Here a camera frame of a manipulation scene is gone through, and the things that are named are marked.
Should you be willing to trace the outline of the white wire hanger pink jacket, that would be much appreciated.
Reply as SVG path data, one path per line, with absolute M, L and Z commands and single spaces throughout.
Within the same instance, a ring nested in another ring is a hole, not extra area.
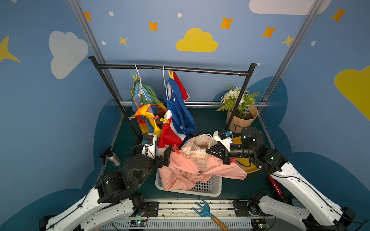
M 214 138 L 211 134 L 208 134 L 208 133 L 199 135 L 195 137 L 195 140 L 194 140 L 195 145 L 199 147 L 207 148 L 207 149 L 210 149 L 213 143 L 214 143 Z

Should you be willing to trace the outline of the red clothespin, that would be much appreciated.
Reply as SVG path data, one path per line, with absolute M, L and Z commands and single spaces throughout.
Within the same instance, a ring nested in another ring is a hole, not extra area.
M 177 147 L 177 145 L 176 144 L 174 144 L 173 146 L 172 146 L 172 151 L 173 152 L 175 152 L 176 154 L 178 154 L 178 155 L 180 155 L 181 154 L 181 152 L 180 152 L 180 150 L 179 150 L 179 148 Z

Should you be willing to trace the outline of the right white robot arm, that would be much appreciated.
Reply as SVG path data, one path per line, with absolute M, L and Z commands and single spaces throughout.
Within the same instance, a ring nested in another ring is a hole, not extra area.
M 294 207 L 257 192 L 246 204 L 250 215 L 273 215 L 303 231 L 346 231 L 349 225 L 355 223 L 356 214 L 352 209 L 342 208 L 331 201 L 309 183 L 284 155 L 276 149 L 267 148 L 258 129 L 243 128 L 240 144 L 234 144 L 231 135 L 229 131 L 215 131 L 213 138 L 217 144 L 206 152 L 226 165 L 230 165 L 233 158 L 248 158 L 303 204 L 303 208 Z

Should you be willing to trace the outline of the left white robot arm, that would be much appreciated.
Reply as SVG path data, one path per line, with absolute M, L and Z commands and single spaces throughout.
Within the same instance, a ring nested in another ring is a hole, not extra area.
M 160 156 L 144 147 L 123 163 L 122 169 L 100 178 L 89 192 L 64 212 L 44 216 L 40 231 L 93 231 L 120 217 L 149 213 L 140 188 L 156 168 L 170 164 L 172 147 Z

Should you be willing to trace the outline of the pink kids jacket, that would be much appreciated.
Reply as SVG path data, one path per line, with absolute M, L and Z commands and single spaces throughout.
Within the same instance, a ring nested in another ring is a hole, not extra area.
M 171 162 L 159 169 L 162 187 L 166 191 L 190 190 L 197 182 L 206 183 L 212 176 L 243 180 L 246 171 L 236 163 L 224 165 L 222 160 L 206 153 L 207 148 L 189 139 L 180 149 L 181 154 L 171 153 Z

